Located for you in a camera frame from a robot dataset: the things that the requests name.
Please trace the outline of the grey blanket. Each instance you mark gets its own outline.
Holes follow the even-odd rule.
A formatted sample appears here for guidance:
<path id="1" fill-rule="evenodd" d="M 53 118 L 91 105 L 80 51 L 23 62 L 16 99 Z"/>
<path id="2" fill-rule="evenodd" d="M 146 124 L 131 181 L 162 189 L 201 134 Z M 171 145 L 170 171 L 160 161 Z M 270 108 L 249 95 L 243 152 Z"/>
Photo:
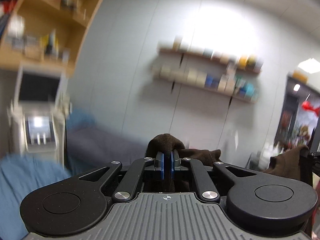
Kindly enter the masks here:
<path id="1" fill-rule="evenodd" d="M 101 167 L 112 161 L 131 165 L 145 155 L 147 144 L 122 137 L 97 126 L 67 131 L 67 157 L 73 174 Z"/>

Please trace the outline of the wooden wall cabinet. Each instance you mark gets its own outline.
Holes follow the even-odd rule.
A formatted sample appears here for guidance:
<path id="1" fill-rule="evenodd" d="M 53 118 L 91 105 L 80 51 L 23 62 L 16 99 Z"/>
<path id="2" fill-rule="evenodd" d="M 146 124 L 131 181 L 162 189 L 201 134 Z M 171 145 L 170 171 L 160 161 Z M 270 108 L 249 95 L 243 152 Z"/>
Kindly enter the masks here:
<path id="1" fill-rule="evenodd" d="M 1 0 L 1 69 L 30 63 L 72 76 L 103 0 Z"/>

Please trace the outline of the upper wooden wall shelf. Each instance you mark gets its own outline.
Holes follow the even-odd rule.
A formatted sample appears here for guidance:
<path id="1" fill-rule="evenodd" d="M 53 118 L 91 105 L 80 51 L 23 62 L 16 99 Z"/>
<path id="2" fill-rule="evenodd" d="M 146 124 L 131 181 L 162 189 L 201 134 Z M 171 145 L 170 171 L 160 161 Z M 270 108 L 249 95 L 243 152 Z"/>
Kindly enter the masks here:
<path id="1" fill-rule="evenodd" d="M 264 61 L 255 56 L 241 56 L 220 53 L 208 48 L 200 48 L 191 44 L 184 43 L 180 37 L 175 37 L 171 43 L 159 42 L 157 45 L 159 53 L 174 53 L 181 56 L 191 56 L 194 58 L 207 60 L 213 64 L 224 66 L 234 66 L 237 70 L 249 72 L 255 75 L 261 73 Z"/>

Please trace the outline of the dark brown garment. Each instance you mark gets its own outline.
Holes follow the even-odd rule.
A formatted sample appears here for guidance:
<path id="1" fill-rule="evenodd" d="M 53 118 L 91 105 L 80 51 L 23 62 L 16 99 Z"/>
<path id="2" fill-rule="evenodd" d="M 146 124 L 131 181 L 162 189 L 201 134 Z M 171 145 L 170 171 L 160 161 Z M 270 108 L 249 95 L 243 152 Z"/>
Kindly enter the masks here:
<path id="1" fill-rule="evenodd" d="M 304 145 L 288 150 L 283 154 L 279 154 L 270 158 L 268 169 L 263 170 L 264 173 L 300 180 L 299 156 L 300 150 Z M 160 134 L 154 137 L 148 144 L 146 156 L 155 158 L 158 152 L 165 154 L 167 158 L 171 158 L 171 152 L 177 150 L 180 158 L 193 158 L 200 160 L 205 166 L 213 166 L 217 161 L 220 161 L 220 150 L 198 150 L 187 149 L 183 142 L 173 137 L 172 135 Z M 227 192 L 232 187 L 233 183 L 227 179 L 221 172 L 214 172 L 211 176 L 214 184 L 222 196 L 226 196 Z M 195 190 L 194 180 L 186 178 L 178 182 L 173 182 L 170 179 L 163 186 L 150 172 L 146 173 L 146 182 L 144 185 L 146 192 L 191 192 Z"/>

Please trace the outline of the blue bed sheet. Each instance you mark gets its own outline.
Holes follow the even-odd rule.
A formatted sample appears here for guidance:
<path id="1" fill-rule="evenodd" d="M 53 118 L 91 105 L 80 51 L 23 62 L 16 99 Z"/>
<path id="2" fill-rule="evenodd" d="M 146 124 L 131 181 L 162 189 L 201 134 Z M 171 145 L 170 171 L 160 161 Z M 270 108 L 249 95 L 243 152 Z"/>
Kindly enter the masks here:
<path id="1" fill-rule="evenodd" d="M 20 217 L 26 195 L 93 168 L 67 154 L 69 168 L 34 155 L 7 154 L 1 159 L 1 239 L 22 239 L 28 232 Z"/>

